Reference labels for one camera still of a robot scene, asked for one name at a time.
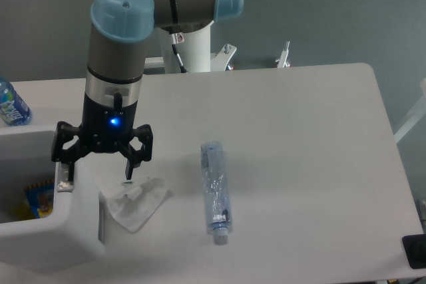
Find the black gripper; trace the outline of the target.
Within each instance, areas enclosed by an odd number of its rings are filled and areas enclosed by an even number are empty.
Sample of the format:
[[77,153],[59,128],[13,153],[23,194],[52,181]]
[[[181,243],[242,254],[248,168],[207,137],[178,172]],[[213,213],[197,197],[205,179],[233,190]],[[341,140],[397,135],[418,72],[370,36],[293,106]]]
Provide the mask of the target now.
[[[74,181],[75,163],[90,152],[121,153],[127,159],[126,179],[132,178],[134,169],[142,162],[151,161],[152,128],[149,124],[133,128],[136,107],[137,102],[116,112],[113,107],[99,104],[85,94],[81,125],[75,127],[65,121],[57,123],[51,160],[69,169],[69,182]],[[141,143],[138,150],[130,143],[135,138]]]

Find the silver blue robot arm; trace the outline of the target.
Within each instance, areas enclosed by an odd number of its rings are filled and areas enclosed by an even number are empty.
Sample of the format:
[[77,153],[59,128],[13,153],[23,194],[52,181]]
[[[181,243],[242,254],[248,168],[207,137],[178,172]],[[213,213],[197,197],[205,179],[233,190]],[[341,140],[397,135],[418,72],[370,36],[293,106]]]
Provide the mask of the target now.
[[157,27],[197,31],[237,17],[244,0],[93,0],[82,122],[60,121],[51,159],[73,183],[76,162],[90,153],[122,154],[126,178],[152,158],[149,125],[134,126],[146,61],[146,40]]

